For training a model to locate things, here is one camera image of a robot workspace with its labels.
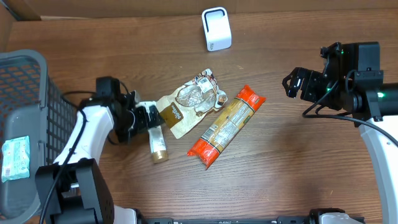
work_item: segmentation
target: white device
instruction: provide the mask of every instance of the white device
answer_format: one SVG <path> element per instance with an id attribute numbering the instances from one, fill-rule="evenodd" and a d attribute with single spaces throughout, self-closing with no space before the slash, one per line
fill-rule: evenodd
<path id="1" fill-rule="evenodd" d="M 231 28 L 225 8 L 206 9 L 201 14 L 201 19 L 208 51 L 227 49 L 232 45 Z"/>

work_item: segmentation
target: crumpled snack wrapper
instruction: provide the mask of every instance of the crumpled snack wrapper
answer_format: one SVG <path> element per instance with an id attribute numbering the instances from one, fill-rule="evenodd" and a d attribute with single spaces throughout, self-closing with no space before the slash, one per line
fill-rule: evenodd
<path id="1" fill-rule="evenodd" d="M 197 125 L 210 111 L 220 110 L 227 96 L 220 90 L 213 72 L 207 68 L 171 95 L 156 102 L 166 125 L 179 139 Z"/>

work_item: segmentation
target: orange packaging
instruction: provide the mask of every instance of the orange packaging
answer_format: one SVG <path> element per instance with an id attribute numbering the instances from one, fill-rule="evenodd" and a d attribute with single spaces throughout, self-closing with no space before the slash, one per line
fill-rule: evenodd
<path id="1" fill-rule="evenodd" d="M 265 97 L 256 95 L 250 86 L 245 85 L 188 151 L 187 156 L 200 157 L 206 169 L 209 168 L 265 100 Z"/>

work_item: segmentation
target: wire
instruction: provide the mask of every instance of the wire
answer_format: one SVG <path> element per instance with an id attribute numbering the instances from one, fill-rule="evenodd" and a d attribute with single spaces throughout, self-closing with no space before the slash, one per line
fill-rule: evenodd
<path id="1" fill-rule="evenodd" d="M 315 114 L 318 114 L 320 110 L 322 110 L 325 106 L 321 105 L 315 110 Z"/>
<path id="2" fill-rule="evenodd" d="M 368 126 L 370 128 L 375 129 L 376 131 L 379 131 L 381 134 L 385 135 L 385 137 L 387 137 L 390 141 L 392 141 L 397 147 L 398 147 L 398 141 L 392 137 L 387 131 L 381 129 L 380 127 L 377 127 L 376 125 L 369 123 L 367 121 L 362 121 L 360 119 L 356 119 L 356 118 L 350 118 L 350 117 L 346 117 L 343 116 L 342 114 L 349 114 L 349 112 L 345 112 L 345 113 L 340 113 L 340 114 L 336 114 L 336 115 L 332 115 L 332 114 L 310 114 L 307 115 L 308 112 L 310 112 L 312 109 L 314 109 L 314 107 L 316 107 L 317 105 L 319 105 L 336 87 L 338 86 L 338 81 L 335 82 L 335 84 L 333 84 L 332 88 L 330 91 L 328 91 L 325 95 L 323 95 L 323 97 L 321 97 L 316 103 L 314 103 L 312 106 L 310 106 L 308 109 L 306 109 L 302 116 L 304 118 L 330 118 L 330 119 L 340 119 L 340 120 L 345 120 L 345 121 L 352 121 L 352 122 L 356 122 L 359 124 L 363 124 L 365 126 Z M 317 112 L 319 112 L 323 107 L 320 106 L 319 108 L 317 108 Z"/>
<path id="3" fill-rule="evenodd" d="M 109 143 L 111 143 L 111 145 L 114 145 L 114 146 L 117 146 L 117 145 L 118 145 L 118 143 L 114 142 L 114 141 L 111 139 L 111 136 L 109 136 L 109 134 L 108 134 L 108 136 L 106 137 L 106 139 L 108 140 Z"/>
<path id="4" fill-rule="evenodd" d="M 350 90 L 348 89 L 348 81 L 349 81 L 349 78 L 351 78 L 352 74 L 355 73 L 355 72 L 356 72 L 356 70 L 352 69 L 351 71 L 348 72 L 348 74 L 346 76 L 346 81 L 345 81 L 346 93 L 349 93 L 352 90 L 352 89 L 350 89 Z"/>
<path id="5" fill-rule="evenodd" d="M 97 93 L 94 91 L 68 91 L 66 93 L 64 93 L 63 95 L 61 95 L 61 99 L 66 102 L 67 104 L 69 104 L 70 106 L 76 108 L 77 110 L 79 109 L 77 105 L 74 105 L 71 101 L 67 100 L 65 98 L 65 96 L 67 95 L 71 95 L 71 94 L 91 94 L 91 95 L 96 95 Z"/>
<path id="6" fill-rule="evenodd" d="M 126 90 L 126 94 L 130 94 L 129 90 L 127 89 L 127 86 L 124 84 L 124 82 L 119 81 L 120 84 L 122 84 L 122 86 L 124 87 L 124 89 Z"/>
<path id="7" fill-rule="evenodd" d="M 317 108 L 317 110 L 315 110 L 315 114 L 319 114 L 319 111 L 320 110 L 322 110 L 323 108 L 324 108 L 325 106 L 319 106 L 318 108 Z M 350 112 L 343 112 L 343 113 L 340 113 L 340 114 L 336 114 L 336 116 L 347 116 L 347 115 L 350 115 L 351 113 Z"/>
<path id="8" fill-rule="evenodd" d="M 93 93 L 93 92 L 88 92 L 88 91 L 71 91 L 71 92 L 66 92 L 61 96 L 61 99 L 64 100 L 66 103 L 68 103 L 69 105 L 75 107 L 83 116 L 83 124 L 81 126 L 80 132 L 78 134 L 78 136 L 76 137 L 75 142 L 73 143 L 72 147 L 69 149 L 69 153 L 65 159 L 65 161 L 63 162 L 63 164 L 61 165 L 60 170 L 58 171 L 57 175 L 54 178 L 54 182 L 51 185 L 51 188 L 49 190 L 49 193 L 47 194 L 47 198 L 45 199 L 45 203 L 43 205 L 43 209 L 42 209 L 42 213 L 40 214 L 40 224 L 44 223 L 44 218 L 45 218 L 45 214 L 47 213 L 47 209 L 49 207 L 49 203 L 50 203 L 50 199 L 52 196 L 52 193 L 61 177 L 61 175 L 65 172 L 66 166 L 70 160 L 70 158 L 72 157 L 73 153 L 75 152 L 75 149 L 77 147 L 77 144 L 80 141 L 81 136 L 83 135 L 83 132 L 85 130 L 86 127 L 86 123 L 87 123 L 87 117 L 86 114 L 83 112 L 83 110 L 81 108 L 78 108 L 76 105 L 74 105 L 73 103 L 71 103 L 70 101 L 68 101 L 67 99 L 65 99 L 65 95 L 69 95 L 69 94 L 75 94 L 75 93 Z"/>

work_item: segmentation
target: wooden table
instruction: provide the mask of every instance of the wooden table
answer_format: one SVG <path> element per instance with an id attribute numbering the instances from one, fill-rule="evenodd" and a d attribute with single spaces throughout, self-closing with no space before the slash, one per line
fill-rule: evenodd
<path id="1" fill-rule="evenodd" d="M 177 140 L 164 129 L 170 160 L 153 165 L 148 135 L 106 143 L 99 166 L 114 203 L 147 217 L 264 218 L 339 207 L 381 222 L 371 160 L 352 123 L 303 119 L 310 103 L 286 97 L 295 67 L 322 70 L 319 47 L 379 41 L 385 82 L 398 82 L 398 10 L 230 15 L 233 44 L 206 51 L 200 16 L 17 22 L 8 51 L 34 49 L 62 91 L 94 90 L 111 75 L 157 100 L 205 68 L 231 99 L 244 84 L 268 100 L 205 170 L 187 151 L 216 119 L 209 114 Z"/>

